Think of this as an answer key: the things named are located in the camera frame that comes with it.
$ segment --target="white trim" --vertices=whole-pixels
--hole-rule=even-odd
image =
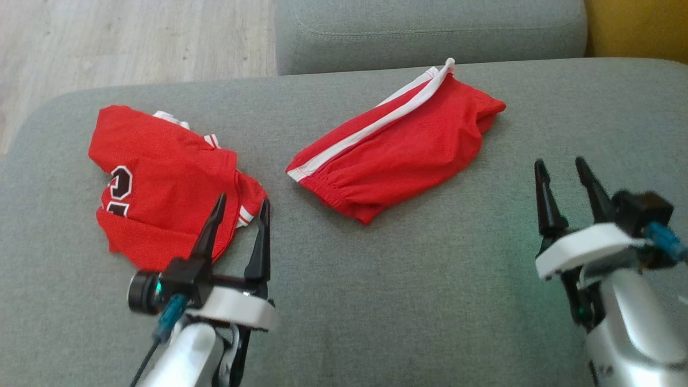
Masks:
[[[430,67],[428,70],[425,70],[424,73],[422,73],[418,78],[414,79],[411,81],[408,85],[400,88],[397,90],[394,94],[391,96],[388,96],[387,99],[384,101],[380,102],[378,106],[384,105],[385,103],[390,102],[391,100],[395,99],[396,97],[402,96],[405,92],[408,92],[409,90],[418,87],[421,83],[428,81],[432,78],[435,78],[437,76],[437,73],[440,72],[437,70],[436,67]]]
[[[358,132],[344,138],[333,146],[325,149],[320,154],[311,158],[305,164],[287,171],[287,175],[296,181],[300,181],[306,176],[312,175],[318,168],[322,167],[327,161],[333,159],[335,156],[340,154],[342,151],[349,147],[352,147],[359,143],[362,139],[374,133],[376,130],[384,127],[385,125],[398,120],[399,118],[411,113],[423,103],[432,97],[435,92],[440,88],[440,85],[444,81],[447,74],[451,74],[454,71],[454,59],[447,59],[444,67],[433,77],[415,96],[413,96],[408,102],[400,107],[397,107],[394,111],[388,113],[388,115],[380,118],[374,123],[364,127]]]
[[[239,227],[246,227],[246,226],[248,226],[248,223],[241,220],[241,218],[237,218],[237,225],[234,228],[238,229]]]
[[[213,142],[215,143],[215,147],[218,149],[222,149],[221,147],[219,147],[219,141],[217,140],[217,136],[214,134],[211,134],[211,138],[213,139]]]
[[[250,222],[251,220],[253,220],[253,215],[251,215],[251,213],[248,212],[248,210],[244,206],[241,206],[241,208],[239,208],[239,216],[241,216],[246,222]]]
[[[184,129],[191,130],[191,127],[189,126],[189,123],[186,121],[179,121],[178,119],[174,118],[174,116],[168,112],[163,112],[162,110],[158,110],[153,114],[153,117],[156,118],[161,118],[169,123],[173,123],[176,125],[179,125],[180,127],[183,127]]]
[[[213,144],[213,139],[210,137],[210,135],[203,136],[203,139],[208,143],[211,147],[215,147],[215,144]]]

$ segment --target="gray fabric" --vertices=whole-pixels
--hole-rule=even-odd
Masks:
[[[582,0],[280,0],[277,71],[308,74],[582,56]]]
[[[175,114],[239,153],[271,197],[270,294],[279,328],[253,335],[243,386],[584,386],[583,332],[558,282],[540,282],[533,162],[544,157],[572,226],[592,221],[573,160],[608,191],[655,189],[688,238],[688,67],[642,59],[463,65],[506,101],[461,174],[364,227],[284,168],[303,147],[424,69],[78,92],[39,109],[0,187],[0,385],[125,386],[152,317],[125,294],[134,268],[94,219],[106,175],[87,157],[98,109]],[[255,227],[218,273],[240,275]],[[688,333],[685,268],[657,273]]]

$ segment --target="black printed number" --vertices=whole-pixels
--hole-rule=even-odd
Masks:
[[[126,198],[131,193],[131,184],[133,182],[133,176],[127,167],[120,165],[111,172],[112,181],[110,182],[110,196],[116,200],[122,200]],[[127,211],[129,210],[129,203],[118,202],[111,200],[107,204],[108,211],[114,213],[115,215],[127,217]]]
[[[110,174],[114,180],[114,184],[110,185],[110,196],[119,200],[126,198],[131,193],[131,172],[124,165],[120,165]]]

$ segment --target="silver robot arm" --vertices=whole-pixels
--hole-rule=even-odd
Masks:
[[[258,235],[243,278],[213,275],[211,255],[225,206],[220,196],[188,259],[162,272],[139,271],[129,284],[133,312],[160,315],[153,347],[131,387],[237,387],[252,331],[276,325],[270,280],[270,203],[264,200]],[[169,343],[138,383],[158,344]]]
[[[667,227],[673,207],[653,192],[610,200],[584,159],[576,166],[595,219],[578,231],[559,213],[544,163],[535,163],[539,277],[562,281],[571,317],[586,331],[595,386],[688,386],[688,347],[641,276],[688,260]]]

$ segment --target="red shorts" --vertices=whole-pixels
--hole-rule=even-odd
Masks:
[[[451,58],[431,67],[324,135],[294,157],[287,175],[363,224],[456,175],[506,105],[455,80],[453,69]]]

